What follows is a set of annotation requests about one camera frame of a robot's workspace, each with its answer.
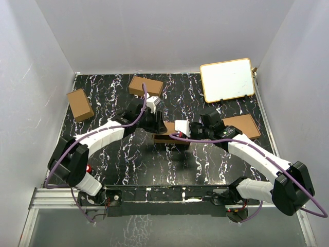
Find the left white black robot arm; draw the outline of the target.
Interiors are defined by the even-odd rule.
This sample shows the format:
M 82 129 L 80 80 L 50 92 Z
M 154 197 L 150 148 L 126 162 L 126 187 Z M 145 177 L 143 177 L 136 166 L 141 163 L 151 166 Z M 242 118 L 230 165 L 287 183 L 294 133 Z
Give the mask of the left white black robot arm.
M 85 134 L 60 137 L 49 160 L 49 176 L 57 176 L 65 185 L 86 194 L 93 205 L 102 205 L 106 199 L 104 186 L 95 178 L 88 165 L 89 158 L 107 145 L 126 138 L 137 129 L 154 134 L 166 133 L 162 111 L 157 109 L 161 99 L 151 96 L 147 100 L 133 99 L 128 108 L 104 125 Z

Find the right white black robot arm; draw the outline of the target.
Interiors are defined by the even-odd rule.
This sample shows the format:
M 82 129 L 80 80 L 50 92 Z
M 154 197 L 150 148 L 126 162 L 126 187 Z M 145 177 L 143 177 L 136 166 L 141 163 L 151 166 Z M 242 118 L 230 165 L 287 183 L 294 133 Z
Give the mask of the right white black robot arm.
M 239 128 L 225 124 L 216 109 L 208 108 L 200 116 L 200 122 L 189 123 L 191 139 L 214 141 L 216 146 L 246 161 L 267 178 L 266 182 L 236 180 L 229 191 L 233 203 L 241 204 L 246 199 L 265 201 L 292 216 L 315 195 L 305 164 L 292 164 L 259 147 Z

